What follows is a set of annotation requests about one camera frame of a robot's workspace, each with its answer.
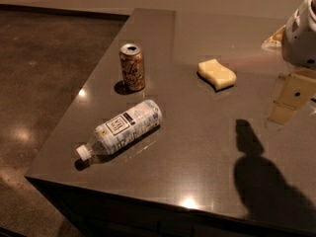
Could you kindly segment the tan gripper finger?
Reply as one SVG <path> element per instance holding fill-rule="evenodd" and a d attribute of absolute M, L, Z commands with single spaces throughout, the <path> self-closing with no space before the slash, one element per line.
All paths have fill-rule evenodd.
<path fill-rule="evenodd" d="M 269 121 L 287 124 L 312 97 L 316 95 L 316 71 L 296 70 L 287 75 Z"/>
<path fill-rule="evenodd" d="M 262 43 L 262 49 L 266 51 L 275 51 L 281 49 L 284 31 L 285 26 L 280 27 Z"/>

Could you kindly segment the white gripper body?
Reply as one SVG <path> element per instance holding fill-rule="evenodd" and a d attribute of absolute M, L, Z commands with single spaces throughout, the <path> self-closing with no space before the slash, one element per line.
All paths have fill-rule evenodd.
<path fill-rule="evenodd" d="M 316 69 L 316 0 L 303 0 L 288 19 L 281 49 L 286 62 Z"/>

